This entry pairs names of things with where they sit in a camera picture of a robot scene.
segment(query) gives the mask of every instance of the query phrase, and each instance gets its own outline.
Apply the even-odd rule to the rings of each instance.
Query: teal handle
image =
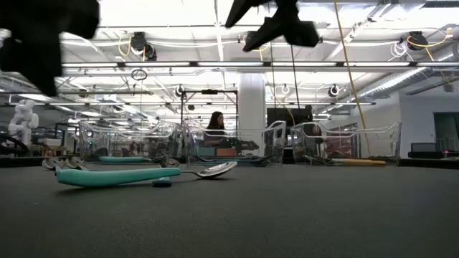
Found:
[[[57,181],[71,186],[115,186],[167,176],[180,175],[180,168],[147,168],[129,171],[81,171],[62,169],[56,171]]]
[[[103,156],[99,157],[99,160],[107,163],[123,163],[123,162],[142,162],[145,161],[144,157],[112,157]]]

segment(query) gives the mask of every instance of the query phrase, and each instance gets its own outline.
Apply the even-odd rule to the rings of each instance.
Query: white humanoid robot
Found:
[[[14,108],[15,114],[13,119],[9,122],[8,131],[9,134],[17,139],[17,133],[21,133],[21,142],[25,145],[30,144],[30,135],[32,131],[30,129],[35,129],[38,127],[38,115],[32,112],[32,108],[35,106],[35,101],[33,100],[21,100],[19,105]]]

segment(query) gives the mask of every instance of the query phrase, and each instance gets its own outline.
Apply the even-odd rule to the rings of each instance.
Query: clear plastic bin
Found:
[[[211,166],[237,161],[239,166],[281,166],[285,147],[285,121],[260,130],[207,130],[185,120],[186,163]]]
[[[295,162],[308,165],[329,163],[332,159],[337,161],[334,164],[346,159],[367,159],[398,165],[401,132],[401,123],[366,130],[328,130],[317,122],[290,128]]]
[[[99,161],[101,156],[174,158],[181,155],[183,131],[180,125],[162,122],[150,130],[102,128],[80,122],[80,157]]]

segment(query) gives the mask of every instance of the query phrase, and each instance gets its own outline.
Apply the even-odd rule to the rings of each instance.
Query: white column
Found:
[[[263,74],[241,74],[239,83],[239,129],[257,129],[266,127],[265,116],[265,78]],[[241,140],[253,140],[260,147],[253,155],[262,155],[265,150],[261,132],[241,132]]]

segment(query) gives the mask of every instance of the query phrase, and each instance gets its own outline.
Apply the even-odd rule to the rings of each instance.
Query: dark gray floor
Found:
[[[459,257],[459,171],[236,168],[84,189],[0,170],[0,257]]]

